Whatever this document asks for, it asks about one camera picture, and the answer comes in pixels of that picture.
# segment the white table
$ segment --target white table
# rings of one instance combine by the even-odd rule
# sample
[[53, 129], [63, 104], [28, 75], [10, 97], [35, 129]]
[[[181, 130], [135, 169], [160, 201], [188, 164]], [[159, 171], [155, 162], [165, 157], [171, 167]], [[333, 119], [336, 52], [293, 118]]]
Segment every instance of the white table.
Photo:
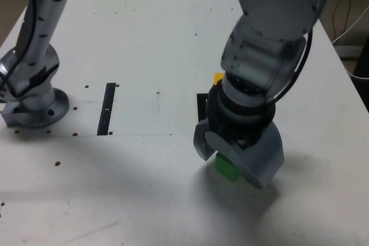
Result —
[[[196, 94], [241, 12], [238, 0], [69, 0], [51, 44], [70, 111], [19, 134], [0, 120], [0, 245], [368, 245], [369, 116], [320, 22], [277, 103], [272, 185], [229, 183], [195, 152]], [[98, 137], [107, 82], [120, 85], [114, 134]]]

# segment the green block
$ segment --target green block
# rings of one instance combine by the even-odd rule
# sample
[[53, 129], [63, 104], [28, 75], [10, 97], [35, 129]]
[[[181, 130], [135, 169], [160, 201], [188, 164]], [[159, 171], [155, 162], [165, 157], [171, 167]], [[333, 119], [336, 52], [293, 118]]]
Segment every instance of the green block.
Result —
[[217, 153], [215, 157], [215, 169], [220, 175], [223, 175], [229, 181], [236, 181], [240, 175], [238, 169], [229, 159]]

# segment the white wire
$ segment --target white wire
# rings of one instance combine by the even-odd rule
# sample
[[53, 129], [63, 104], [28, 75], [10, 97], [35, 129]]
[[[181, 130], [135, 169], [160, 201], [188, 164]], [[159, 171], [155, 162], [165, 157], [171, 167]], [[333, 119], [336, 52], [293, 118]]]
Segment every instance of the white wire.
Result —
[[341, 36], [339, 36], [338, 38], [336, 38], [333, 42], [335, 43], [337, 40], [339, 40], [342, 36], [344, 36], [348, 31], [350, 31], [350, 29], [361, 19], [361, 17], [367, 12], [367, 10], [369, 9], [369, 6], [365, 9], [365, 11], [361, 14], [361, 16], [350, 26], [350, 28], [348, 28], [346, 30], [346, 32], [344, 32]]
[[[350, 29], [362, 18], [362, 16], [367, 12], [368, 9], [369, 9], [369, 6], [365, 9], [365, 11], [361, 14], [361, 16], [350, 26], [350, 28], [348, 28], [341, 36], [333, 40], [332, 44], [335, 43], [337, 40], [339, 40], [341, 37], [343, 37], [348, 31], [350, 31]], [[347, 71], [348, 75], [350, 75], [353, 78], [360, 79], [360, 80], [369, 80], [369, 77], [359, 77], [359, 76], [353, 75], [346, 69], [346, 67], [345, 67], [345, 70]]]

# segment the yellow block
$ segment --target yellow block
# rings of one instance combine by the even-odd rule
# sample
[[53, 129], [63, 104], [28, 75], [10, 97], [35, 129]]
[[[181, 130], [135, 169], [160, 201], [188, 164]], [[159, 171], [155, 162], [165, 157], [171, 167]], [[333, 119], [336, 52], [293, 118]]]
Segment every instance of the yellow block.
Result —
[[219, 80], [223, 79], [224, 77], [224, 72], [215, 72], [214, 74], [214, 85], [216, 85], [218, 83]]

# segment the robotic arm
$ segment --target robotic arm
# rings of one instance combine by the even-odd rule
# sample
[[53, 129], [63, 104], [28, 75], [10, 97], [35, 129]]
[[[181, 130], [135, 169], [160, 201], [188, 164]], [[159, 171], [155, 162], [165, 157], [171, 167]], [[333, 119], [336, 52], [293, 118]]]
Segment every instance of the robotic arm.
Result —
[[[46, 127], [69, 109], [67, 95], [50, 84], [59, 66], [50, 39], [66, 1], [30, 0], [15, 48], [0, 59], [0, 99], [7, 101], [2, 116], [9, 127]], [[272, 122], [275, 102], [301, 72], [326, 0], [239, 2], [243, 14], [221, 57], [225, 77], [209, 92], [194, 146], [204, 160], [218, 151], [262, 188], [284, 161]]]

